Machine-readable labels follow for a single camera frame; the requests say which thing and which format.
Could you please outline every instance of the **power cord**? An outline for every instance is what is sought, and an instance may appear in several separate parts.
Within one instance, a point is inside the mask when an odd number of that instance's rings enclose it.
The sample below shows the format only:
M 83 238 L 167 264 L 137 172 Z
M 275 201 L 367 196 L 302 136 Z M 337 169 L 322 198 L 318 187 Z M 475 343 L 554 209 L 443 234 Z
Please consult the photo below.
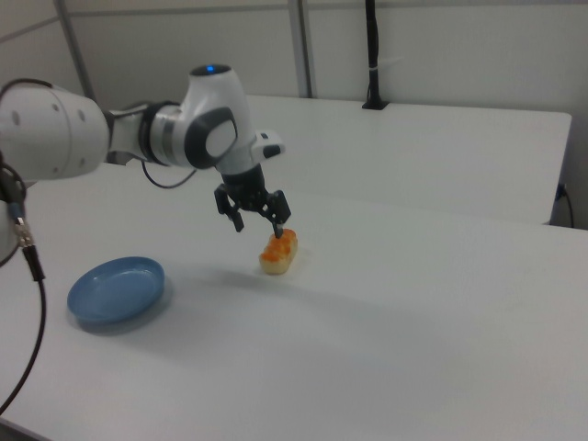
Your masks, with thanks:
M 574 221 L 573 221 L 573 209 L 571 207 L 570 194 L 568 193 L 568 190 L 567 190 L 567 187 L 565 184 L 558 184 L 558 190 L 555 194 L 556 201 L 560 200 L 561 198 L 566 198 L 566 201 L 568 202 L 568 209 L 570 211 L 570 227 L 575 228 Z
M 25 382 L 28 379 L 28 374 L 33 369 L 33 365 L 37 360 L 37 355 L 39 354 L 40 344 L 43 341 L 43 335 L 45 334 L 45 321 L 47 319 L 47 300 L 45 295 L 45 285 L 43 284 L 42 280 L 39 280 L 39 293 L 40 293 L 40 323 L 39 323 L 39 332 L 37 333 L 37 341 L 35 342 L 35 348 L 33 349 L 33 353 L 28 360 L 27 367 L 23 372 L 18 384 L 12 390 L 6 401 L 0 407 L 0 415 L 4 413 L 4 411 L 8 408 L 8 406 L 12 403 L 12 401 L 17 397 L 18 393 L 24 386 Z
M 172 184 L 171 186 L 165 186 L 163 184 L 160 184 L 159 182 L 156 182 L 151 175 L 149 175 L 149 172 L 147 171 L 147 166 L 145 165 L 145 161 L 141 161 L 141 166 L 143 168 L 143 172 L 145 173 L 145 177 L 147 179 L 149 179 L 149 182 L 151 182 L 154 186 L 159 187 L 159 188 L 164 188 L 166 190 L 171 190 L 172 188 L 178 188 L 181 187 L 182 185 L 184 185 L 193 175 L 196 174 L 197 170 L 193 170 L 192 172 L 190 172 L 190 174 L 188 176 L 186 176 L 184 179 L 182 179 L 180 182 L 178 182 L 177 184 Z
M 13 80 L 13 81 L 7 83 L 6 85 L 4 85 L 2 90 L 0 90 L 0 102 L 2 101 L 2 98 L 4 97 L 4 95 L 6 94 L 8 89 L 13 87 L 14 85 L 19 85 L 19 84 L 44 85 L 49 88 L 52 88 L 52 85 L 50 83 L 46 83 L 41 80 L 34 80 L 34 79 L 29 79 L 29 78 L 19 78 L 17 80 Z M 35 365 L 35 361 L 37 360 L 37 355 L 39 354 L 40 345 L 41 345 L 41 342 L 43 341 L 43 335 L 45 334 L 45 322 L 47 320 L 47 299 L 46 299 L 47 296 L 45 293 L 45 285 L 43 284 L 43 279 L 45 278 L 45 275 L 43 274 L 43 269 L 41 268 L 41 265 L 40 265 L 39 254 L 37 253 L 37 247 L 35 246 L 35 243 L 33 241 L 33 237 L 30 232 L 30 228 L 28 226 L 27 220 L 25 218 L 25 215 L 24 215 L 24 212 L 22 209 L 23 201 L 27 195 L 27 187 L 25 186 L 25 183 L 24 183 L 22 177 L 20 177 L 20 175 L 17 173 L 17 171 L 14 168 L 12 168 L 11 166 L 9 166 L 8 164 L 4 163 L 4 157 L 3 157 L 2 153 L 0 153 L 0 173 L 3 173 L 3 170 L 6 170 L 11 175 L 12 179 L 20 187 L 19 190 L 21 193 L 21 195 L 20 195 L 21 200 L 18 200 L 18 197 L 15 198 L 14 193 L 7 191 L 8 189 L 5 187 L 5 183 L 3 183 L 2 179 L 0 179 L 0 193 L 2 193 L 2 195 L 4 195 L 4 197 L 6 199 L 6 203 L 8 206 L 8 214 L 9 214 L 10 218 L 15 223 L 15 232 L 18 237 L 18 246 L 17 247 L 20 247 L 22 249 L 22 253 L 25 256 L 25 260 L 27 260 L 28 268 L 30 269 L 30 274 L 32 275 L 33 280 L 35 282 L 39 283 L 40 324 L 39 324 L 39 331 L 37 333 L 37 340 L 35 342 L 35 347 L 33 348 L 33 352 L 30 356 L 30 359 L 28 360 L 27 367 L 25 368 L 25 371 L 23 372 L 22 376 L 20 377 L 20 380 L 18 381 L 15 388 L 12 390 L 12 392 L 10 393 L 8 398 L 4 401 L 2 406 L 0 406 L 0 415 L 2 415 L 4 413 L 4 411 L 8 408 L 8 406 L 10 406 L 12 401 L 16 398 L 16 396 L 18 395 L 18 393 L 20 392 L 20 390 L 24 386 L 25 382 L 27 381 L 28 375 L 30 374 L 30 371 L 33 369 L 33 366 Z

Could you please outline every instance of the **orange food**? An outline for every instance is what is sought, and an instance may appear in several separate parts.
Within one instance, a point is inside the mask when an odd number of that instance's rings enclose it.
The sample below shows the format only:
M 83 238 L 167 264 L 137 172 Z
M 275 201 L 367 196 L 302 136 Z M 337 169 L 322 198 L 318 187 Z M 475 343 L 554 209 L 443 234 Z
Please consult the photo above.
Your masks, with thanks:
M 298 238 L 292 230 L 284 230 L 279 239 L 272 234 L 266 249 L 259 255 L 259 264 L 267 274 L 284 274 L 298 251 Z

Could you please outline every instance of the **metal connector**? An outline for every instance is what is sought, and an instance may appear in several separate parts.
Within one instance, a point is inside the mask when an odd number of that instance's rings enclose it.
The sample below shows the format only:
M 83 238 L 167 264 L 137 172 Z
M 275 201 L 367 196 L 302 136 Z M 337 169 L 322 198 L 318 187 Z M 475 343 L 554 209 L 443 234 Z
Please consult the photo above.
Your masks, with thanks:
M 28 226 L 28 222 L 25 218 L 15 219 L 15 233 L 18 236 L 18 246 L 20 248 L 28 248 L 35 244 L 33 235 L 30 232 L 30 227 Z

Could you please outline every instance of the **robotic arm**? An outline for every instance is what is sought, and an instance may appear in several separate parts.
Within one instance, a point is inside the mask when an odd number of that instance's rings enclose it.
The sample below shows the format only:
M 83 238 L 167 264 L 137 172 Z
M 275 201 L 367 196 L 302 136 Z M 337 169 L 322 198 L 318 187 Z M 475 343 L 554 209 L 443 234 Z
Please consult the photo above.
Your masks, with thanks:
M 91 99 L 53 85 L 22 85 L 2 94 L 0 150 L 4 162 L 26 180 L 90 173 L 108 152 L 127 152 L 161 165 L 216 167 L 223 181 L 214 192 L 217 208 L 236 231 L 243 229 L 239 210 L 244 209 L 267 218 L 276 236 L 281 235 L 290 215 L 288 203 L 282 191 L 266 190 L 260 163 L 284 152 L 284 145 L 274 132 L 254 130 L 241 83 L 230 67 L 194 69 L 181 104 L 120 112 L 104 111 Z M 14 222 L 3 207 L 12 177 L 0 170 L 0 262 L 17 243 Z

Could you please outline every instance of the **white wall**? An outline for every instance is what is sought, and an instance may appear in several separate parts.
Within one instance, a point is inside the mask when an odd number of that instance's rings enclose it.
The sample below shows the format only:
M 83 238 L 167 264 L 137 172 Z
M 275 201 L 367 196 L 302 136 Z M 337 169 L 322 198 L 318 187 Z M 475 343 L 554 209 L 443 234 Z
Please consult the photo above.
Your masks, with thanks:
M 0 60 L 0 84 L 26 76 L 82 93 L 51 0 L 0 2 Z
M 378 8 L 380 59 L 401 58 L 380 72 L 383 97 L 401 103 L 571 113 L 562 181 L 569 185 L 577 224 L 588 228 L 588 5 L 401 3 L 424 6 Z M 317 97 L 365 100 L 368 55 L 362 5 L 357 0 L 309 2 Z M 559 205 L 554 219 L 567 225 L 567 211 Z
M 299 96 L 287 0 L 66 2 L 98 103 L 181 101 L 188 73 L 229 64 L 248 94 Z

